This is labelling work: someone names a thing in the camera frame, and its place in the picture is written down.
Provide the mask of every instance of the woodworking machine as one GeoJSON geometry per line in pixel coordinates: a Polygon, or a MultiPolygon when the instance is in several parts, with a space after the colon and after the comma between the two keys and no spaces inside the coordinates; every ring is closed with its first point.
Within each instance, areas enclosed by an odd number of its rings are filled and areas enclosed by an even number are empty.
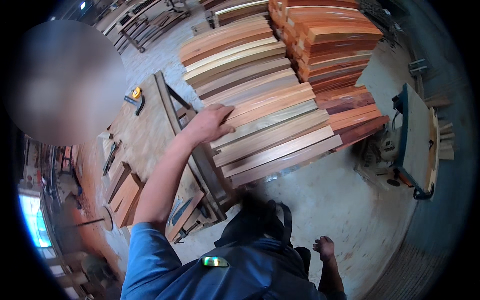
{"type": "Polygon", "coordinates": [[[392,129],[365,139],[362,162],[355,170],[387,190],[406,184],[417,200],[431,199],[437,180],[440,134],[433,108],[428,109],[408,84],[393,99],[397,110],[392,129]],[[402,125],[395,128],[397,116],[402,125]]]}

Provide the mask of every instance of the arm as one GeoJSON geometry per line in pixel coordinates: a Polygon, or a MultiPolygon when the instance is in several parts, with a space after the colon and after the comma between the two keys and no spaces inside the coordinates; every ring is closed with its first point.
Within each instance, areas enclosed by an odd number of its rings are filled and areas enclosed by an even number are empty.
{"type": "Polygon", "coordinates": [[[324,263],[318,290],[327,296],[334,292],[343,293],[343,283],[338,273],[333,241],[329,237],[320,237],[319,240],[315,240],[313,250],[320,253],[320,260],[324,263]]]}
{"type": "Polygon", "coordinates": [[[221,123],[234,107],[204,108],[172,141],[150,175],[138,202],[133,224],[152,223],[163,235],[187,160],[200,143],[219,139],[235,129],[221,123]]]}

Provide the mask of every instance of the hammer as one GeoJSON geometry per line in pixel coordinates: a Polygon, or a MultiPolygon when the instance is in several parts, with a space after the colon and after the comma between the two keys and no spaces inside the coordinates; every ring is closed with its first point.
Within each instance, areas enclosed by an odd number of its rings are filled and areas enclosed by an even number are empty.
{"type": "Polygon", "coordinates": [[[137,110],[133,113],[135,116],[138,116],[140,114],[140,111],[144,108],[145,105],[145,97],[143,95],[139,101],[135,101],[128,96],[125,96],[124,100],[130,104],[135,105],[135,107],[137,108],[137,110]]]}

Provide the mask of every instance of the blurred circle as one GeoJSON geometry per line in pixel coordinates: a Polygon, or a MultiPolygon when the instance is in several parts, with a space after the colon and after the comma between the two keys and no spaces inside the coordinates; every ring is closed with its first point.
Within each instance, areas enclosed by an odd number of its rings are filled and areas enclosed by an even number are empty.
{"type": "Polygon", "coordinates": [[[4,100],[13,122],[42,143],[94,139],[123,103],[125,68],[112,42],[87,24],[55,20],[25,32],[4,100]]]}

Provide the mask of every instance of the dusty floor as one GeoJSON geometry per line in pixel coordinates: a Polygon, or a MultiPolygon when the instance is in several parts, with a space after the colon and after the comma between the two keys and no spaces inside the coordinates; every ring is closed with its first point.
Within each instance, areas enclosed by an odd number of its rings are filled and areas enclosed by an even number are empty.
{"type": "MultiPolygon", "coordinates": [[[[180,44],[192,37],[191,27],[204,20],[204,12],[195,1],[192,16],[176,25],[172,30],[153,43],[147,44],[141,54],[129,46],[122,54],[127,73],[129,92],[144,78],[162,70],[166,82],[196,109],[201,107],[193,89],[182,79],[185,72],[177,53],[180,44]]],[[[408,74],[408,54],[380,43],[374,51],[368,67],[358,83],[364,84],[372,93],[383,114],[392,118],[391,98],[397,95],[404,82],[413,84],[408,74]]],[[[80,146],[78,171],[85,191],[86,219],[95,214],[96,207],[103,205],[104,184],[95,185],[101,175],[103,155],[97,141],[80,146]],[[82,155],[82,149],[88,157],[82,155]]],[[[382,273],[389,258],[402,241],[415,208],[412,191],[401,189],[395,192],[379,191],[367,184],[354,170],[355,159],[350,149],[329,155],[286,176],[261,183],[253,193],[265,200],[274,199],[287,204],[292,211],[294,246],[311,247],[321,235],[328,235],[336,243],[336,254],[340,275],[349,299],[359,299],[374,284],[382,273]]],[[[230,220],[239,210],[239,205],[227,212],[230,220]]],[[[183,263],[197,259],[211,250],[228,220],[211,228],[188,236],[184,243],[174,245],[183,263]]],[[[101,252],[119,273],[126,271],[128,245],[122,231],[114,228],[104,231],[100,226],[85,227],[82,231],[96,251],[101,252]]],[[[322,263],[312,256],[310,280],[318,284],[322,263]]]]}

